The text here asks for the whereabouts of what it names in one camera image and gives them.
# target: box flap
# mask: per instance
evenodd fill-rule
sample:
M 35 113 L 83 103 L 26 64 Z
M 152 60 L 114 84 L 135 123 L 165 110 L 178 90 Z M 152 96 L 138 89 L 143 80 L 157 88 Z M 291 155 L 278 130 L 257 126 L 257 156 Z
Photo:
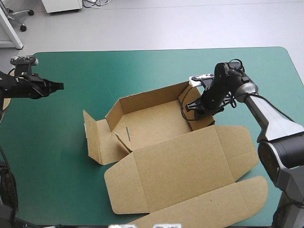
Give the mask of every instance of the box flap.
M 187 88 L 189 82 L 182 82 L 160 89 L 151 90 L 120 98 L 123 114 L 136 112 L 145 108 L 178 100 L 179 95 Z
M 114 213 L 124 214 L 129 208 L 134 213 L 149 213 L 133 153 L 117 163 L 116 167 L 115 172 L 105 172 L 104 175 L 106 185 L 111 189 L 109 197 Z
M 98 137 L 97 122 L 85 110 L 83 112 L 85 119 L 85 136 L 87 138 L 89 157 L 93 158 L 99 164 L 102 164 L 102 153 Z
M 238 180 L 259 162 L 249 130 L 244 126 L 217 126 L 215 129 L 222 144 L 233 178 Z
M 89 157 L 101 165 L 121 160 L 129 152 L 111 132 L 105 119 L 96 121 L 84 110 L 85 134 Z M 121 132 L 124 126 L 117 124 L 115 130 Z
M 184 228 L 225 228 L 258 213 L 267 194 L 267 181 L 255 177 L 164 208 L 130 224 L 145 228 L 161 223 L 181 223 Z
M 116 101 L 112 109 L 108 112 L 108 114 L 105 116 L 105 119 L 111 129 L 111 131 L 114 130 L 117 123 L 120 121 L 120 119 L 123 116 L 123 109 L 120 103 L 120 100 Z
M 258 163 L 250 135 L 244 132 L 247 132 L 244 127 L 223 126 L 222 130 L 222 126 L 210 126 L 134 151 L 133 159 L 142 185 L 124 191 L 123 203 L 129 204 L 129 195 L 143 189 L 149 212 L 154 212 L 234 183 Z M 226 145 L 227 134 L 233 139 L 242 137 L 241 143 L 234 143 L 238 152 Z M 119 173 L 123 179 L 127 174 L 120 169 L 127 165 L 123 159 L 106 173 L 114 176 Z M 105 175 L 110 195 L 113 188 L 122 189 L 119 181 L 107 177 Z M 115 208 L 122 204 L 122 198 L 110 199 Z M 120 213 L 139 212 L 128 207 Z

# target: black cable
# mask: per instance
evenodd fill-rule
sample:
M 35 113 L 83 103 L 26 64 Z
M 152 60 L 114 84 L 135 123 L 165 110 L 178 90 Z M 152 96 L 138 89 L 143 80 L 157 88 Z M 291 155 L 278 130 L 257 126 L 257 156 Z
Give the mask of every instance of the black cable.
M 280 109 L 278 109 L 277 107 L 275 107 L 270 101 L 268 101 L 265 97 L 257 94 L 257 93 L 248 93 L 245 94 L 245 98 L 244 100 L 246 100 L 249 96 L 256 96 L 258 98 L 263 99 L 264 101 L 266 101 L 271 107 L 273 107 L 275 110 L 277 110 L 281 115 L 285 116 L 288 120 L 290 120 L 291 122 L 295 122 L 292 118 L 290 118 L 288 115 L 286 115 L 285 113 L 283 113 Z
M 2 147 L 0 146 L 0 152 L 2 154 L 2 157 L 4 159 L 4 162 L 6 164 L 6 167 L 8 169 L 8 173 L 9 173 L 9 178 L 10 178 L 10 183 L 11 183 L 11 187 L 13 189 L 13 192 L 14 192 L 14 198 L 13 198 L 13 205 L 14 205 L 14 208 L 13 208 L 13 212 L 12 212 L 12 215 L 11 215 L 11 223 L 12 223 L 12 227 L 14 227 L 14 223 L 15 223 L 15 216 L 16 216 L 16 212 L 17 212 L 17 207 L 18 207 L 18 196 L 17 196 L 17 191 L 15 189 L 15 185 L 13 183 L 13 178 L 12 178 L 12 174 L 11 174 L 11 171 L 10 171 L 10 164 L 9 164 L 9 161 L 7 160 L 6 158 L 6 155 L 2 149 Z
M 13 72 L 14 69 L 15 69 L 15 68 L 12 68 L 12 69 L 8 72 L 8 75 L 9 75 L 11 72 Z

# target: cardboard box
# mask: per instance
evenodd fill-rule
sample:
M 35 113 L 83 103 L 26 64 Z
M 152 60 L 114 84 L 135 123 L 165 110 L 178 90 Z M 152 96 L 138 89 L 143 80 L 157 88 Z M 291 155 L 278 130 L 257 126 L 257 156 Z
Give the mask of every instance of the cardboard box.
M 110 164 L 131 151 L 214 124 L 212 115 L 198 121 L 182 117 L 185 95 L 184 106 L 201 95 L 197 88 L 188 92 L 190 88 L 183 82 L 120 98 L 103 120 L 84 111 L 89 156 L 101 165 Z M 193 118 L 193 111 L 185 114 Z
M 258 161 L 247 128 L 213 125 L 134 150 L 104 178 L 114 213 L 150 213 L 138 227 L 220 228 L 264 206 L 263 177 L 235 183 Z

